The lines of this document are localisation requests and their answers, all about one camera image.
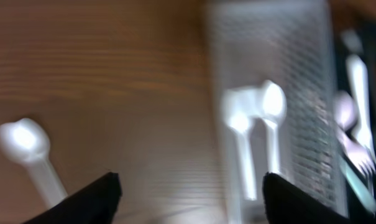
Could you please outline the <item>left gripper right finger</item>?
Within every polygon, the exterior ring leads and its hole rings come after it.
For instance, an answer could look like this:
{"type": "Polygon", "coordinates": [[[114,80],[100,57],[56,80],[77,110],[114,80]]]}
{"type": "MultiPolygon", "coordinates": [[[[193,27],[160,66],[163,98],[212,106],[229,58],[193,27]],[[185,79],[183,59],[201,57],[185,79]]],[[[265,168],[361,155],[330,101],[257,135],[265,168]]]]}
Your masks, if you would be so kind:
{"type": "Polygon", "coordinates": [[[265,174],[262,192],[269,224],[350,224],[278,174],[265,174]]]}

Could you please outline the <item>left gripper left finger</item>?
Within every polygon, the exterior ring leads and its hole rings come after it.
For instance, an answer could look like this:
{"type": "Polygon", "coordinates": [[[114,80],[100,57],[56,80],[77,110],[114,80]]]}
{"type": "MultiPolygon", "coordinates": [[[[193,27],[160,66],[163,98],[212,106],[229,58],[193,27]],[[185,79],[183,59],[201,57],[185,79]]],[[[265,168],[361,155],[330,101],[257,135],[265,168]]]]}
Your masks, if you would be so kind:
{"type": "Polygon", "coordinates": [[[111,224],[121,197],[119,174],[108,172],[24,224],[111,224]]]}

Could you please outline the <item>white plastic fork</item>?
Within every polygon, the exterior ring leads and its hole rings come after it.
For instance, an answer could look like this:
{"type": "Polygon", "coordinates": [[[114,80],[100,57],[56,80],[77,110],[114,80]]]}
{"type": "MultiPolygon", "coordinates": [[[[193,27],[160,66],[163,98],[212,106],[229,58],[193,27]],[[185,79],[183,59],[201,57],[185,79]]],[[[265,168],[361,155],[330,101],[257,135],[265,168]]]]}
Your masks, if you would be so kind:
{"type": "Polygon", "coordinates": [[[368,188],[362,183],[355,172],[351,169],[344,158],[339,156],[339,167],[346,178],[348,184],[351,186],[353,192],[359,199],[359,202],[368,213],[376,213],[376,200],[369,192],[368,188]]]}
{"type": "Polygon", "coordinates": [[[352,130],[357,142],[364,146],[376,165],[373,136],[370,128],[370,103],[368,71],[365,63],[358,55],[351,54],[346,58],[347,76],[351,93],[357,105],[359,117],[352,130]]]}

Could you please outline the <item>white plastic spoon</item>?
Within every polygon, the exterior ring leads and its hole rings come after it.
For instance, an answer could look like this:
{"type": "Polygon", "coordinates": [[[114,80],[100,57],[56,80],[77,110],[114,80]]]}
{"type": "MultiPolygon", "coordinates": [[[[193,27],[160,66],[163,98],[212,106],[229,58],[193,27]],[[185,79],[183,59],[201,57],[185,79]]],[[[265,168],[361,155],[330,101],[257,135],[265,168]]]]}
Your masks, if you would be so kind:
{"type": "Polygon", "coordinates": [[[254,96],[251,88],[229,89],[224,92],[221,103],[222,120],[236,136],[242,189],[247,200],[257,200],[255,165],[250,145],[250,134],[255,126],[253,116],[257,112],[254,96]]]}
{"type": "Polygon", "coordinates": [[[10,161],[25,167],[47,208],[67,198],[49,159],[48,135],[34,120],[22,118],[0,125],[0,148],[10,161]]]}
{"type": "Polygon", "coordinates": [[[337,138],[344,154],[363,175],[375,174],[376,168],[368,150],[353,141],[347,134],[356,122],[357,112],[352,97],[345,91],[339,91],[334,97],[334,120],[337,124],[337,138]]]}
{"type": "Polygon", "coordinates": [[[268,171],[281,173],[279,128],[287,113],[287,100],[282,88],[276,83],[266,80],[262,85],[262,120],[267,132],[268,171]]]}

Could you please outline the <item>clear plastic basket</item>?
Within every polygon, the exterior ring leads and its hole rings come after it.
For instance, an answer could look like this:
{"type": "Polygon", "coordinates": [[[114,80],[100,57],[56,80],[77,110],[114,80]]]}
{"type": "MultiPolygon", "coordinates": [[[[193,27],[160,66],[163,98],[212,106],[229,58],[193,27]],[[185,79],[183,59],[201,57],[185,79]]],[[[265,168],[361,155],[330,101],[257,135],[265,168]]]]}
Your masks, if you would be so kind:
{"type": "Polygon", "coordinates": [[[287,100],[279,128],[279,175],[346,217],[346,185],[332,115],[335,82],[327,2],[211,1],[206,18],[229,222],[265,219],[262,179],[269,171],[260,108],[266,80],[279,85],[287,100]],[[222,120],[223,94],[235,88],[251,88],[255,95],[250,145],[257,200],[244,198],[236,136],[222,120]]]}

